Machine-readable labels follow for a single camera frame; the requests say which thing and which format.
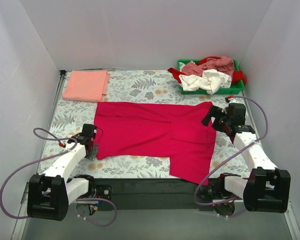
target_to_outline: gray floor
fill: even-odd
[[[93,219],[106,223],[111,212],[97,212]],[[290,240],[285,216],[280,213],[246,212],[224,219],[195,210],[121,210],[116,222],[106,228],[77,218],[70,205],[63,221],[29,218],[23,240]]]

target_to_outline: pink cloth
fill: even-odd
[[[228,74],[232,77],[235,71],[235,63],[231,58],[227,56],[222,56],[221,59],[208,57],[206,62],[200,65],[196,65],[194,62],[189,62],[182,68],[182,72],[188,76],[196,75],[201,77],[203,71],[209,69],[215,69],[218,72]]]
[[[170,157],[171,175],[199,184],[209,173],[215,148],[216,131],[201,124],[211,105],[99,102],[96,157]],[[156,164],[151,158],[146,163]]]
[[[72,71],[62,98],[97,103],[106,94],[108,71]]]

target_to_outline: white cloth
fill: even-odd
[[[215,69],[203,71],[202,76],[179,75],[179,78],[184,91],[192,92],[200,88],[210,95],[217,92],[219,88],[230,88],[232,81],[231,76]]]

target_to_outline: black base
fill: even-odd
[[[213,211],[212,206],[198,206],[194,201],[197,184],[182,179],[157,178],[99,178],[94,180],[97,195],[111,200],[118,210],[163,210],[199,209]],[[216,178],[209,179],[209,186],[201,187],[197,200],[211,203],[212,199],[222,199],[213,188]],[[112,206],[101,204],[98,211],[110,211]]]

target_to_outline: folded pink cloth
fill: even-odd
[[[62,98],[97,103],[106,94],[108,71],[72,71]]]
[[[216,59],[214,57],[208,57],[206,59],[206,62],[200,65],[196,65],[194,62],[189,62],[187,65],[185,65],[182,68],[182,72],[189,75],[196,75],[196,76],[202,76],[203,71],[209,70],[209,69],[215,69],[218,72],[230,75],[232,77],[232,74],[235,71],[235,63],[234,61],[227,57],[222,56],[220,59]]]

